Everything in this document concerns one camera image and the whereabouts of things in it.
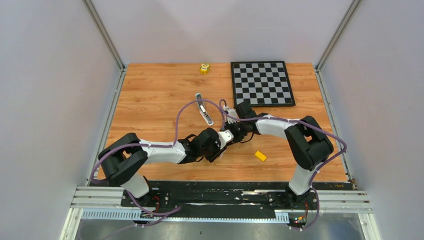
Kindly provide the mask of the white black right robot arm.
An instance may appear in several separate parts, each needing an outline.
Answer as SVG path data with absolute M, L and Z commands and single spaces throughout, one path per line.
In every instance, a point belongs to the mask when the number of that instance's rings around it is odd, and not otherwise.
M 289 181 L 286 204 L 298 209 L 306 201 L 305 194 L 311 189 L 314 172 L 328 160 L 334 151 L 333 144 L 312 116 L 301 119 L 281 120 L 277 117 L 256 112 L 247 102 L 230 108 L 221 107 L 226 113 L 224 128 L 230 130 L 233 143 L 240 143 L 248 134 L 270 135 L 287 140 L 296 168 Z

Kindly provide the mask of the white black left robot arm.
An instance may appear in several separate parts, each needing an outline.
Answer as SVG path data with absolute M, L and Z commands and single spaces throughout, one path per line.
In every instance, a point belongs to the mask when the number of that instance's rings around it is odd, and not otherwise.
M 213 162 L 234 136 L 229 130 L 215 131 L 208 127 L 198 135 L 191 134 L 171 142 L 149 142 L 128 133 L 98 155 L 105 179 L 110 187 L 123 186 L 145 164 L 187 164 L 198 159 Z

